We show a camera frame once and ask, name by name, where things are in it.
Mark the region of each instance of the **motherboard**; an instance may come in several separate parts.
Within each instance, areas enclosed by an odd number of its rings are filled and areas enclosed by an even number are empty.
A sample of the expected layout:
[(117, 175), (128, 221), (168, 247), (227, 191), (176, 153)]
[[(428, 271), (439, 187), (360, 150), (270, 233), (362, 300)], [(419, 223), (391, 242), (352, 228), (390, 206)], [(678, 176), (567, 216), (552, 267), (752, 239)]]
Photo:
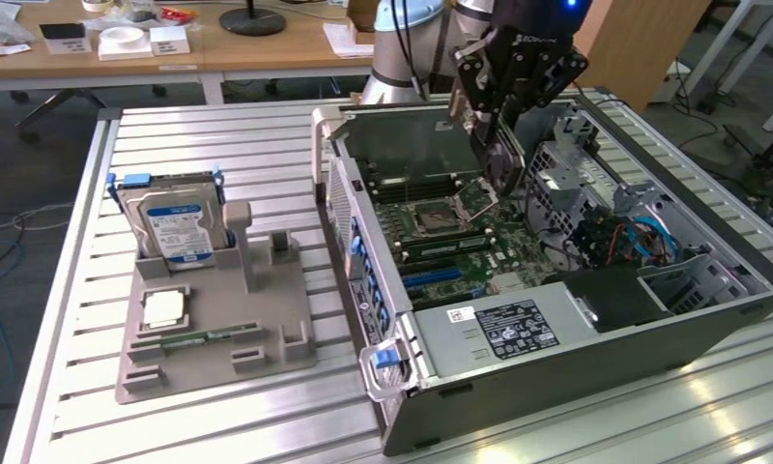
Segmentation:
[(556, 273), (516, 200), (484, 178), (387, 183), (370, 193), (416, 310), (539, 286)]

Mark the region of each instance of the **black lamp base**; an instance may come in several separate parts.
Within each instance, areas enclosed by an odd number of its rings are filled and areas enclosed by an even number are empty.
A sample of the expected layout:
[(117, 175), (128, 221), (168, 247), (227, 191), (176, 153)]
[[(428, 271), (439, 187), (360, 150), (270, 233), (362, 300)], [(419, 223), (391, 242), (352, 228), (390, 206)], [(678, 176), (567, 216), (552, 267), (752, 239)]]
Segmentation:
[(284, 30), (287, 19), (280, 14), (262, 9), (255, 9), (255, 17), (250, 17), (250, 10), (242, 8), (220, 16), (220, 26), (242, 36), (271, 36)]

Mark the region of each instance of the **slotted aluminum table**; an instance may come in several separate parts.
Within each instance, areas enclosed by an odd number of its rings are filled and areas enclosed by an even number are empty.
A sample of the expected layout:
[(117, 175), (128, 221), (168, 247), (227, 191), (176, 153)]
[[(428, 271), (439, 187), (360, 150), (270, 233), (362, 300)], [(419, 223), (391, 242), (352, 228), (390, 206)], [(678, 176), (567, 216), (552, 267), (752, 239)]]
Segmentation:
[[(97, 123), (5, 462), (773, 462), (773, 315), (676, 372), (419, 453), (380, 454), (310, 177), (312, 109), (346, 102), (132, 109)], [(616, 123), (773, 261), (772, 229), (635, 113), (608, 105)], [(600, 155), (628, 182), (643, 179), (612, 143)], [(251, 201), (251, 236), (286, 226), (302, 243), (320, 362), (121, 406), (113, 384), (136, 241), (105, 175), (215, 166), (228, 199)]]

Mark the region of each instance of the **hard drive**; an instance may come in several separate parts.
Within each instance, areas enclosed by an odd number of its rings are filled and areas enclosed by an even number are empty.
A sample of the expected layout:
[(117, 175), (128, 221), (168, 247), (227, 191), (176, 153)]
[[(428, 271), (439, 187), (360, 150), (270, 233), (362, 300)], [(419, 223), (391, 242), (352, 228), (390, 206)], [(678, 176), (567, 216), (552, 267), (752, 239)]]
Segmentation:
[(139, 258), (163, 257), (172, 271), (212, 265), (214, 251), (232, 245), (220, 172), (129, 174), (117, 187), (111, 175), (107, 182), (135, 232)]

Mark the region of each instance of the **barcode sticker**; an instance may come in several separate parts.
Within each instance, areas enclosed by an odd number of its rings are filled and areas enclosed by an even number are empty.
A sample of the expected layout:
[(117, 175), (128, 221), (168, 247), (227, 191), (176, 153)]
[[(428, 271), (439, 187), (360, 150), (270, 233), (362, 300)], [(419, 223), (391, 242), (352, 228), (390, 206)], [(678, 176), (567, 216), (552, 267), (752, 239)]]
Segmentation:
[(450, 316), (450, 322), (452, 324), (471, 321), (476, 319), (476, 309), (472, 306), (459, 307), (458, 309), (451, 309), (447, 312), (447, 316)]

